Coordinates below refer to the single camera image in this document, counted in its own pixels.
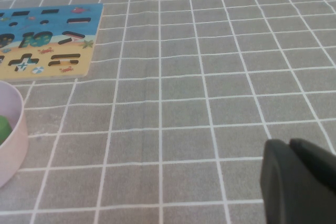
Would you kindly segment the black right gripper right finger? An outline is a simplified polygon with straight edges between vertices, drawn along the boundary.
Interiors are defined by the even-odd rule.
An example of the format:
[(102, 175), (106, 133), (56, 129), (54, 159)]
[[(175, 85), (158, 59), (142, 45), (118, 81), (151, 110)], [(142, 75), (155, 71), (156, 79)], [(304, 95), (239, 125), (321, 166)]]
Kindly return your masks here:
[(291, 139), (289, 146), (309, 172), (335, 192), (335, 155), (301, 138)]

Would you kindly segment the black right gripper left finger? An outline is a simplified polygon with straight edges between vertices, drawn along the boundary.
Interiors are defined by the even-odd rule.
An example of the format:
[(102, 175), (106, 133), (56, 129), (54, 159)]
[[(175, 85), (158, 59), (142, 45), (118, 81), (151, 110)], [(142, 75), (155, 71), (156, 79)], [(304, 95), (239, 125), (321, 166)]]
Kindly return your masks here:
[(335, 192), (282, 140), (267, 140), (260, 175), (266, 223), (335, 223)]

